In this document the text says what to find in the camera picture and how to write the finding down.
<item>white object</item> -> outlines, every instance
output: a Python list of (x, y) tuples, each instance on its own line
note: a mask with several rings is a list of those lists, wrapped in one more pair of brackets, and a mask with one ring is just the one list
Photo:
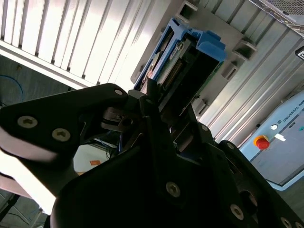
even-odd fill
[(105, 151), (94, 146), (82, 145), (74, 157), (74, 170), (77, 173), (87, 172), (107, 160)]

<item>corrugated metal wall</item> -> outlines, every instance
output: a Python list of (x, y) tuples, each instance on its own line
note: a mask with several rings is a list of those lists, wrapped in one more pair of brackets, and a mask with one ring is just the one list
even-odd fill
[(217, 141), (238, 145), (303, 81), (304, 67), (295, 50), (304, 42), (247, 0), (202, 0), (200, 6), (245, 34), (258, 48), (200, 119)]
[(73, 88), (111, 82), (128, 90), (163, 16), (182, 0), (173, 2), (0, 0), (0, 54)]

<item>electronic component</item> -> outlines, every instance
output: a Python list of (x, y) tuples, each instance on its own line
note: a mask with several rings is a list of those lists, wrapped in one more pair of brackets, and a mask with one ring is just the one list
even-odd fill
[(220, 41), (211, 31), (171, 19), (134, 88), (147, 93), (147, 78), (156, 81), (163, 118), (172, 119), (172, 112), (180, 115), (225, 60), (225, 45)]

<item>blue cable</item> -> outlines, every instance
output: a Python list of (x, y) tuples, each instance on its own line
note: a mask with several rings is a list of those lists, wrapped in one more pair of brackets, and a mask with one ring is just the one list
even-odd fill
[(10, 80), (12, 80), (13, 82), (15, 82), (18, 85), (18, 87), (20, 89), (20, 93), (21, 93), (21, 102), (23, 102), (23, 100), (24, 100), (24, 94), (23, 94), (23, 89), (22, 89), (22, 86), (20, 85), (20, 83), (16, 79), (14, 79), (13, 77), (11, 77), (11, 76), (0, 75), (0, 77), (10, 79)]

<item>cable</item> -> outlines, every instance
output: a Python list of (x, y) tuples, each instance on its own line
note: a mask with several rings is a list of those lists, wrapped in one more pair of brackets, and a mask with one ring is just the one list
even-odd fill
[(26, 223), (26, 224), (28, 224), (29, 225), (29, 223), (26, 221), (26, 220), (24, 220), (21, 216), (19, 216), (19, 215), (16, 215), (16, 214), (13, 214), (13, 213), (8, 213), (8, 215), (14, 215), (14, 216), (17, 216), (19, 219), (21, 219), (24, 223)]
[(24, 100), (24, 94), (23, 94), (23, 89), (22, 89), (21, 84), (20, 84), (16, 79), (14, 79), (14, 78), (11, 77), (11, 76), (0, 75), (0, 77), (10, 79), (10, 80), (12, 80), (13, 82), (15, 82), (15, 83), (18, 85), (18, 87), (19, 87), (19, 89), (20, 89), (20, 94), (21, 94), (21, 102), (23, 102), (23, 100)]

